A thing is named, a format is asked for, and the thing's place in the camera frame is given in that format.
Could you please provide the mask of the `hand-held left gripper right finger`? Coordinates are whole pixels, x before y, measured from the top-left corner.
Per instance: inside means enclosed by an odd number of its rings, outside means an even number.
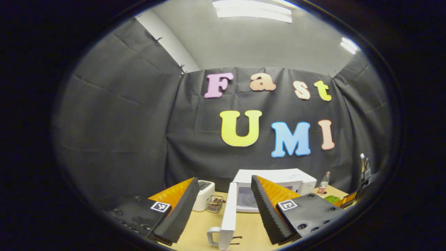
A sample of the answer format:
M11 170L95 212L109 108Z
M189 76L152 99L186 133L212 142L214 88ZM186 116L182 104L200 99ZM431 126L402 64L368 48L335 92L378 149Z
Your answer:
M299 195L259 175L252 175L251 190L272 244L306 238L346 213L315 193Z

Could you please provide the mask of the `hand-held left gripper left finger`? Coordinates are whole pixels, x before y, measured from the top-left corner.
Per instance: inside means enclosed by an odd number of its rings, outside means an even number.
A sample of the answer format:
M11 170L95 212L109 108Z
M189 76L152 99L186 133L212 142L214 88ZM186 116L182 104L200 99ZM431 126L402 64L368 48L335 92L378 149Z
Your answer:
M199 193L193 177L148 198L142 195L111 198L107 214L138 235L162 244L177 243Z

